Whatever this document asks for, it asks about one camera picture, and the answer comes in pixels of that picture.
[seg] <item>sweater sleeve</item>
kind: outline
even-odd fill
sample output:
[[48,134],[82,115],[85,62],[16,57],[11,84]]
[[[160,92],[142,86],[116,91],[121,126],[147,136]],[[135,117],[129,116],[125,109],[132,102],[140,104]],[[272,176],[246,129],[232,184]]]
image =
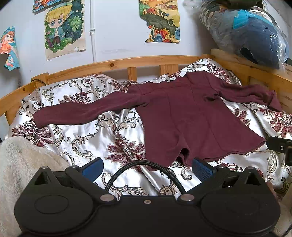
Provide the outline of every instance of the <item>sweater sleeve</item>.
[[37,128],[48,124],[85,124],[97,119],[104,112],[136,107],[140,102],[140,89],[134,85],[127,93],[116,91],[90,104],[66,102],[44,107],[34,113],[34,121]]
[[256,84],[248,86],[228,84],[208,72],[204,73],[210,86],[220,97],[228,101],[236,103],[255,102],[261,105],[266,105],[274,111],[283,112],[274,90],[269,91],[265,87]]

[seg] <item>screw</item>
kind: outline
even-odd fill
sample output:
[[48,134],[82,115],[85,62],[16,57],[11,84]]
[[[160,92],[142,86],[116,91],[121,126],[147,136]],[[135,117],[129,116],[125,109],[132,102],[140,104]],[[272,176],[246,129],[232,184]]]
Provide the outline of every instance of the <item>screw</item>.
[[216,168],[218,168],[218,169],[224,169],[226,167],[224,165],[218,165],[218,166],[216,166]]
[[100,197],[100,200],[104,202],[111,202],[114,200],[114,196],[111,194],[104,194]]
[[180,199],[185,202],[190,202],[193,201],[195,197],[192,194],[183,194],[182,196],[180,196]]
[[145,200],[144,203],[145,204],[151,204],[151,201],[150,200]]

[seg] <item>floral patterned bedsheet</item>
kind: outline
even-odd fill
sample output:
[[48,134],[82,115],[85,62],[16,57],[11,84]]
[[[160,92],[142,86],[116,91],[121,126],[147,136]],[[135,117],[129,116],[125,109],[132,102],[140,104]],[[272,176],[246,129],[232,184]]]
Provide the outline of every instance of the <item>floral patterned bedsheet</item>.
[[[186,72],[202,70],[227,83],[241,85],[232,72],[226,71],[211,59],[201,59],[176,74],[163,75],[152,82],[171,81]],[[33,114],[42,107],[64,102],[91,103],[114,91],[126,92],[135,83],[137,82],[118,83],[106,75],[99,74],[38,88],[18,111],[10,126],[8,137],[22,136],[36,146],[60,154],[70,165],[82,166],[96,157],[101,157],[104,161],[104,172],[95,182],[104,188],[119,168],[134,160],[146,159],[143,124],[136,110],[124,109],[119,114],[106,112],[97,120],[84,125],[49,125],[43,129],[36,128]],[[223,101],[240,121],[258,135],[292,138],[292,115],[274,112],[256,103],[238,104],[224,99]],[[254,166],[265,180],[273,183],[279,196],[282,196],[292,182],[290,167],[284,164],[283,158],[283,154],[268,150],[267,146],[263,145],[245,155],[232,154],[210,164],[221,164],[232,171],[243,171],[247,166]],[[186,190],[200,183],[192,169],[178,161],[168,170],[176,175]],[[124,172],[114,182],[110,192],[117,197],[122,194],[179,195],[177,187],[163,173],[149,171],[144,166],[136,166]]]

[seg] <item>white fluffy blanket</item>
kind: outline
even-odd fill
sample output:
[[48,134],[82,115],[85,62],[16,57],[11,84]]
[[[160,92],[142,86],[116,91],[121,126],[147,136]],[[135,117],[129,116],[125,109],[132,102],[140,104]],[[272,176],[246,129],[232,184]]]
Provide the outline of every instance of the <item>white fluffy blanket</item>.
[[36,147],[22,137],[10,137],[0,145],[0,236],[15,237],[21,231],[14,217],[14,205],[41,166],[62,171],[69,166],[56,153]]

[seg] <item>maroon sweater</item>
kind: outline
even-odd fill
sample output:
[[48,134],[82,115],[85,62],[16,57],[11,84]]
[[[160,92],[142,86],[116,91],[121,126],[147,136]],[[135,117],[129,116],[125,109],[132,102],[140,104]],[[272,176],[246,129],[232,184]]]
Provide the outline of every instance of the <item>maroon sweater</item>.
[[91,122],[106,111],[136,108],[144,125],[147,159],[164,167],[177,157],[186,166],[198,157],[214,161],[232,153],[245,154],[265,139],[245,126],[220,97],[237,103],[256,102],[282,112],[274,91],[260,85],[227,84],[212,74],[190,72],[161,83],[131,86],[90,104],[62,103],[34,114],[38,128],[48,124]]

